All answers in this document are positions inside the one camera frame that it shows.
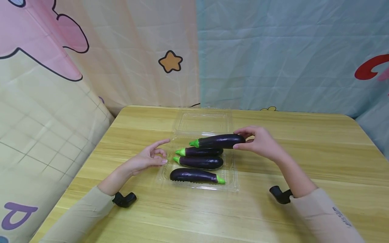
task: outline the yellow star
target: yellow star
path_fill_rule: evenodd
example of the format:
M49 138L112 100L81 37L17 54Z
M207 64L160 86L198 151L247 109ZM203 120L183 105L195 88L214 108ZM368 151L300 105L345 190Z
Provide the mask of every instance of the yellow star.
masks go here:
M170 50L166 52L165 57L158 60L158 63L163 67L166 73L171 71L181 71L182 57L176 56L175 53Z
M277 111L277 108L275 106L270 106L269 108L263 108L261 110Z

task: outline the eggplant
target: eggplant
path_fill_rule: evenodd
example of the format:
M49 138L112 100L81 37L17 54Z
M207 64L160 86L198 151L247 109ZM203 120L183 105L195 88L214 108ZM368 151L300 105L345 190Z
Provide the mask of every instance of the eggplant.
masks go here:
M174 157L173 159L179 165L204 170L219 169L224 163L220 157Z
M178 168L170 173L171 180L182 182L214 182L225 184L226 181L217 174L197 169Z
M199 138L189 143L196 148L232 149L237 143L245 143L246 139L238 134L223 134L207 138Z
M176 150L175 153L181 156L189 157L219 156L223 153L223 149L190 147Z

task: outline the purple letter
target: purple letter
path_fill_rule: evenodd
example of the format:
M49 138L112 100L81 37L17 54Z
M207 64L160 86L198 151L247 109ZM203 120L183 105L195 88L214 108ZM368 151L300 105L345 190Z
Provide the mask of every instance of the purple letter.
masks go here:
M11 210L11 212L9 212L1 222L1 227L5 230L13 230L21 226L24 222L27 221L33 212L38 210L37 207L30 207L11 202L6 203L4 208ZM12 224L11 218L17 211L24 212L26 215L19 222Z

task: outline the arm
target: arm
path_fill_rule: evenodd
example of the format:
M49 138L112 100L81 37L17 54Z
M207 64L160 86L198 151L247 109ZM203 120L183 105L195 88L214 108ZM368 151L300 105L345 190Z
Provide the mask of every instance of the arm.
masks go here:
M150 166L166 164L167 160L156 156L156 154L161 154L165 158L166 152L157 147L168 142L170 142L170 139L158 141L116 168L99 185L92 188L81 200L66 211L40 242L79 242L98 221L110 212L114 206L112 202L114 195L129 178Z
M364 240L329 196L315 185L294 159L262 127L236 130L246 143L235 144L234 149L247 150L272 160L280 168L293 197L290 198L297 213L319 242L362 243Z

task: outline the green eggplant stem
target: green eggplant stem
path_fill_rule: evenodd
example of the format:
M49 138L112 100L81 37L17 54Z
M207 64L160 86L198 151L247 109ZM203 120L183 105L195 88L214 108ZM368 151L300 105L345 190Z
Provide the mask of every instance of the green eggplant stem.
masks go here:
M194 146L194 147L198 148L199 147L198 139L189 142L189 146Z
M176 154L185 157L185 148L179 149L175 151Z
M175 162L177 162L178 164L180 164L180 157L174 157L173 160L174 160Z
M219 177L218 175L216 175L216 178L217 178L217 182L220 183L220 184L225 184L226 183L226 180Z

